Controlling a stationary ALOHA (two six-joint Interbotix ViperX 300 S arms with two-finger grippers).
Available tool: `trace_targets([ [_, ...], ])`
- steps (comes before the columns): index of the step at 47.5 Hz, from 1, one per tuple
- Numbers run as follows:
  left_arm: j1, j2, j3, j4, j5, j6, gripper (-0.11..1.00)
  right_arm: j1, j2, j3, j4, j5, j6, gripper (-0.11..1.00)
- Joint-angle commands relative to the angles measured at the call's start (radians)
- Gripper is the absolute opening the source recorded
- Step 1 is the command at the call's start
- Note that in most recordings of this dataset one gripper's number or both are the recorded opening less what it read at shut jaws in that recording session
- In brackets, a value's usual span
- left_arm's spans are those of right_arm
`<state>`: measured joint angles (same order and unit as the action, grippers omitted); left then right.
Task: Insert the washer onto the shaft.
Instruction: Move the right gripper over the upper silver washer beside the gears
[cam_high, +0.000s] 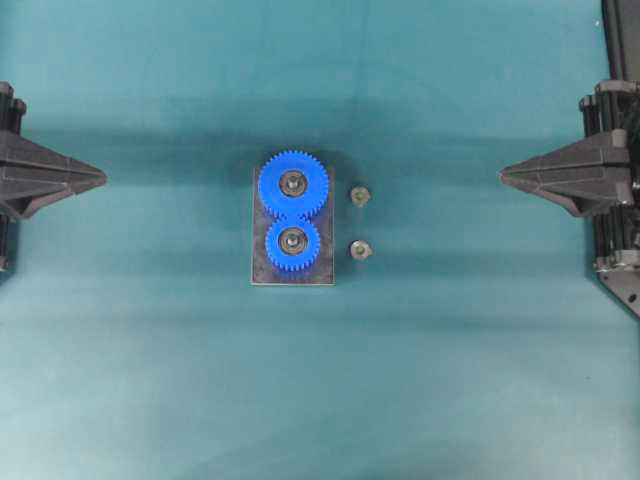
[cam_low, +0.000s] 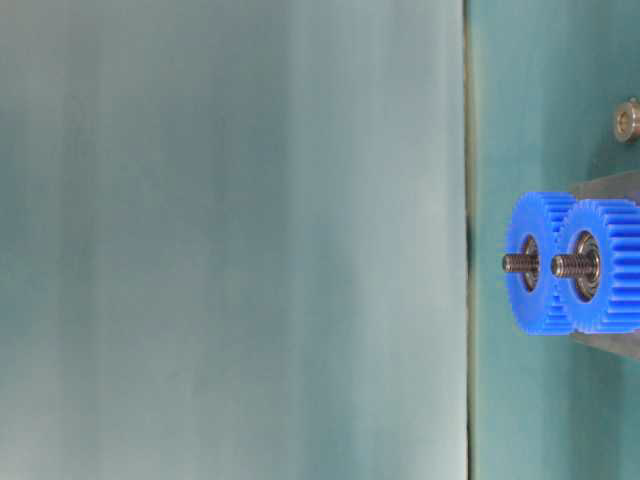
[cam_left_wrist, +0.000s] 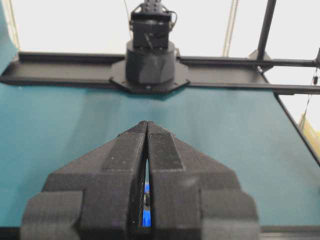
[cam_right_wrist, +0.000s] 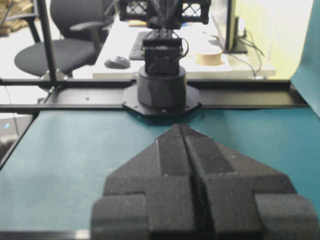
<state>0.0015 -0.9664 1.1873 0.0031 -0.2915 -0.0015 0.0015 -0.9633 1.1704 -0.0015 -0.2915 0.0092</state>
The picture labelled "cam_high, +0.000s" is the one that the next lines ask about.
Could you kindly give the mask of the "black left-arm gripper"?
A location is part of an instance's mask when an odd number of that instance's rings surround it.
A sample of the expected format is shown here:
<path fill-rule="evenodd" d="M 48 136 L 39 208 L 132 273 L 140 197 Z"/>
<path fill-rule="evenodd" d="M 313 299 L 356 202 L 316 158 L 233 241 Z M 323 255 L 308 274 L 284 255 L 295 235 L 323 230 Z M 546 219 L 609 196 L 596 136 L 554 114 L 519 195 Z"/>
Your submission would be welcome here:
<path fill-rule="evenodd" d="M 24 220 L 53 203 L 107 183 L 106 174 L 19 135 L 26 104 L 1 82 L 1 271 L 9 265 L 11 218 Z"/>

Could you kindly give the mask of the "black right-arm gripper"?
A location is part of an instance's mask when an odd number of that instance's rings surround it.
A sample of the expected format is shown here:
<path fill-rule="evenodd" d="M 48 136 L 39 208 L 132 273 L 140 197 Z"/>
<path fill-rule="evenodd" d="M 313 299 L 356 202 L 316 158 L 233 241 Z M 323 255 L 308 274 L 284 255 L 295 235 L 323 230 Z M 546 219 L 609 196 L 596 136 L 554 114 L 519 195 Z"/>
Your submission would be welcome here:
<path fill-rule="evenodd" d="M 594 216 L 596 272 L 637 270 L 639 84 L 601 81 L 592 95 L 580 100 L 579 108 L 589 137 L 505 167 L 501 182 L 555 203 L 573 217 Z M 630 172 L 579 169 L 629 164 Z"/>

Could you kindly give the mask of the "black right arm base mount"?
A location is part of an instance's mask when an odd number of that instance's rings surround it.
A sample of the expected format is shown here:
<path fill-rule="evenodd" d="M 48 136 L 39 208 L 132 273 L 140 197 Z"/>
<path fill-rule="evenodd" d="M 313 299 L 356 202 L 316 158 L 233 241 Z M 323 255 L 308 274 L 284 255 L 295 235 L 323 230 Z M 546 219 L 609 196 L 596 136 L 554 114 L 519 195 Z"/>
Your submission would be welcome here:
<path fill-rule="evenodd" d="M 636 318 L 639 317 L 639 271 L 610 270 L 597 273 L 600 283 Z"/>

